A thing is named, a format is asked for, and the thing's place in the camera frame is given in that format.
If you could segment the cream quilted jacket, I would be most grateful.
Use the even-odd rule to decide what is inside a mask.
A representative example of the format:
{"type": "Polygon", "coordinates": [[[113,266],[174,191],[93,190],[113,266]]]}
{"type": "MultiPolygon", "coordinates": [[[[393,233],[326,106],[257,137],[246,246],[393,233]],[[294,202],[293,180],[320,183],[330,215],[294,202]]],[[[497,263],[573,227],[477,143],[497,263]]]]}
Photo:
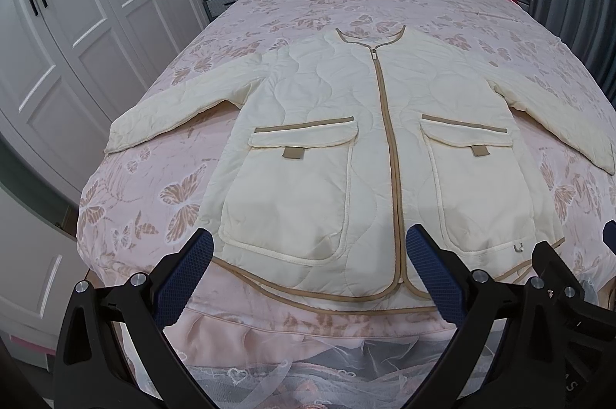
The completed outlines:
{"type": "Polygon", "coordinates": [[[221,65],[140,102],[107,151],[145,143],[224,101],[239,113],[198,224],[216,260],[292,300],[419,293],[408,228],[470,267],[515,272],[562,224],[514,119],[533,117],[613,173],[612,140],[524,75],[415,30],[324,32],[221,65]]]}

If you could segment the white wardrobe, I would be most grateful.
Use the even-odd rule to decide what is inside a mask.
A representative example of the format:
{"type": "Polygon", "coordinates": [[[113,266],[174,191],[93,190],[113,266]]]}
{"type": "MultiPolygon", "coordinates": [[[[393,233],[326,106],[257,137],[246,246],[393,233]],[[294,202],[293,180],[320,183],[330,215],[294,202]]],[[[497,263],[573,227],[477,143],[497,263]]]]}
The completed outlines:
{"type": "Polygon", "coordinates": [[[1,328],[51,350],[74,239],[46,219],[103,157],[110,124],[206,25],[201,0],[1,0],[1,328]]]}

